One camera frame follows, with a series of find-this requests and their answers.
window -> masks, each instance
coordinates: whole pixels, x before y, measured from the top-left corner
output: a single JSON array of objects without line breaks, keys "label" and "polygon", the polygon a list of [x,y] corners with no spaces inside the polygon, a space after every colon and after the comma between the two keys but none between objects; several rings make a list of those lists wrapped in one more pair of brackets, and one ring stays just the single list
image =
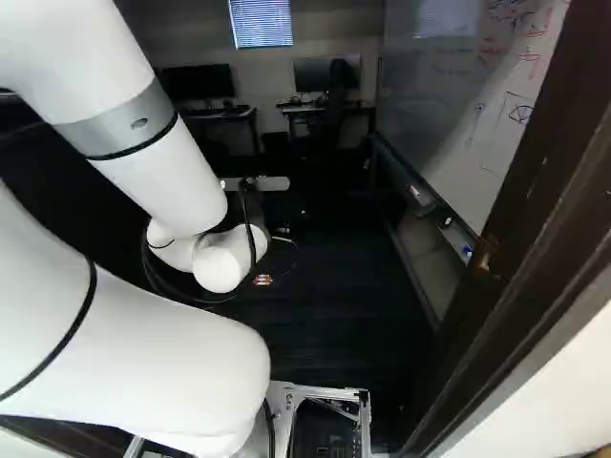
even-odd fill
[{"label": "window", "polygon": [[290,0],[229,0],[236,48],[291,46]]}]

whiteboard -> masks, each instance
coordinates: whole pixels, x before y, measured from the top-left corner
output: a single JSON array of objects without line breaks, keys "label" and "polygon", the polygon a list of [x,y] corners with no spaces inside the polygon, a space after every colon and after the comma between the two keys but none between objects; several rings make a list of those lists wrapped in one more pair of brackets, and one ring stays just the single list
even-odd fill
[{"label": "whiteboard", "polygon": [[481,233],[569,0],[388,0],[380,134]]}]

metal frame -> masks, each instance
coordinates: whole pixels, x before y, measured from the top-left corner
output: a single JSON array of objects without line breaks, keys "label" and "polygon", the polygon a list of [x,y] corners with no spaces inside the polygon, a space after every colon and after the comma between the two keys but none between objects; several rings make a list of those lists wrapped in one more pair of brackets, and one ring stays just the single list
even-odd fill
[{"label": "metal frame", "polygon": [[[274,458],[286,458],[290,447],[290,438],[295,416],[299,405],[306,399],[314,402],[321,400],[336,400],[353,402],[359,406],[358,415],[352,415],[333,406],[327,406],[331,410],[348,417],[356,423],[361,433],[361,456],[371,456],[370,424],[371,424],[371,402],[369,392],[357,388],[324,388],[321,386],[295,385],[290,382],[271,381],[267,389],[267,401],[274,416],[274,432],[276,437],[276,456]],[[134,436],[131,444],[125,451],[123,458],[137,458],[140,456],[145,439]]]}]

black cable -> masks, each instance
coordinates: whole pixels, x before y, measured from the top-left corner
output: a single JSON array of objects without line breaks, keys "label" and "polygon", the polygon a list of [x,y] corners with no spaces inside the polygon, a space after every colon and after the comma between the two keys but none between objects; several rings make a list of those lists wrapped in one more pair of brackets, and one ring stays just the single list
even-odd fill
[{"label": "black cable", "polygon": [[263,399],[263,410],[267,422],[267,436],[269,438],[269,458],[276,458],[276,431],[274,430],[274,416],[269,408],[267,399]]},{"label": "black cable", "polygon": [[95,270],[95,264],[92,261],[87,260],[87,266],[89,268],[89,286],[87,288],[85,298],[83,299],[83,303],[81,304],[76,317],[74,317],[73,323],[70,325],[57,345],[51,350],[51,352],[29,374],[6,391],[0,393],[0,402],[8,399],[10,396],[21,390],[24,386],[28,385],[36,377],[38,377],[50,364],[53,363],[53,361],[55,361],[55,358],[57,358],[57,356],[64,351],[66,346],[73,339],[74,334],[76,334],[78,329],[80,329],[80,326],[85,321],[87,313],[92,306],[95,296],[95,289],[97,288],[97,270]]},{"label": "black cable", "polygon": [[153,287],[153,290],[159,296],[162,296],[162,297],[174,296],[175,298],[183,302],[194,302],[197,304],[203,304],[203,305],[206,305],[206,307],[202,307],[202,308],[206,310],[212,308],[210,305],[228,302],[238,296],[237,294],[234,294],[233,296],[230,296],[228,298],[223,298],[218,301],[209,301],[209,300],[205,300],[202,298],[198,298],[198,297],[183,293],[178,288],[170,284],[167,280],[165,280],[163,276],[160,275],[159,272],[156,271],[155,267],[148,259],[148,256],[149,256],[148,247],[149,247],[149,244],[146,239],[146,229],[144,229],[144,232],[142,234],[142,243],[140,247],[140,258],[142,261],[142,270],[144,271],[144,276],[146,277],[146,280],[151,284],[151,286]]},{"label": "black cable", "polygon": [[246,224],[246,235],[248,236],[248,245],[250,246],[250,272],[252,274],[254,273],[255,266],[257,265],[257,247],[255,246],[255,237],[252,235],[250,218],[248,217],[248,210],[246,209],[246,200],[244,197],[244,187],[246,184],[246,178],[241,179],[240,183],[238,183],[238,197],[240,198],[240,205],[242,206],[244,224]]},{"label": "black cable", "polygon": [[244,196],[244,187],[246,184],[247,184],[246,178],[240,181],[239,186],[238,186],[238,195],[240,197],[242,215],[244,219],[244,224],[246,225],[246,235],[248,236],[248,245],[250,248],[250,275],[246,276],[246,278],[240,283],[240,285],[238,285],[238,287],[234,289],[234,292],[236,292],[236,294],[233,294],[232,296],[228,298],[220,299],[218,301],[209,301],[209,300],[205,300],[202,298],[198,298],[195,296],[185,294],[182,291],[180,291],[178,288],[173,286],[170,282],[165,280],[163,276],[160,275],[156,271],[155,267],[148,259],[150,245],[148,243],[148,240],[146,239],[146,228],[145,228],[142,233],[142,243],[140,247],[142,270],[144,272],[144,276],[146,277],[146,280],[151,284],[151,287],[158,295],[162,297],[174,296],[175,298],[177,298],[180,301],[194,302],[196,304],[203,304],[205,305],[205,307],[203,308],[210,309],[212,308],[210,307],[210,305],[216,305],[216,304],[228,302],[228,301],[231,301],[232,299],[235,299],[238,296],[237,291],[239,291],[240,287],[241,286],[243,287],[243,285],[249,284],[251,282],[251,277],[254,273],[254,269],[257,264],[257,251],[256,251],[257,248],[255,245],[255,238],[252,233],[252,228],[250,227],[250,217],[248,216],[248,210],[246,209],[246,201],[245,201],[245,196]]}]

metal stand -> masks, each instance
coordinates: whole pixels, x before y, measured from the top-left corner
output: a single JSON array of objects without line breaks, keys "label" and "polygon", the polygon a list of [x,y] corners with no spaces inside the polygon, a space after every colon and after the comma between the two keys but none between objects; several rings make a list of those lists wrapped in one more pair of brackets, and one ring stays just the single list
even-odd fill
[{"label": "metal stand", "polygon": [[[305,400],[311,400],[325,406],[352,420],[359,432],[358,448],[361,455],[355,458],[370,458],[371,446],[369,427],[371,423],[371,405],[369,392],[356,388],[324,388],[320,386],[295,385],[289,382],[272,381],[267,389],[267,401],[274,416],[274,431],[276,436],[276,456],[273,458],[286,458],[295,417],[299,405]],[[358,414],[343,411],[341,408],[327,401],[344,401],[359,406]],[[263,410],[259,412],[255,427],[246,444],[233,458],[269,458],[268,437]],[[134,436],[123,458],[139,458],[145,440]]]}]

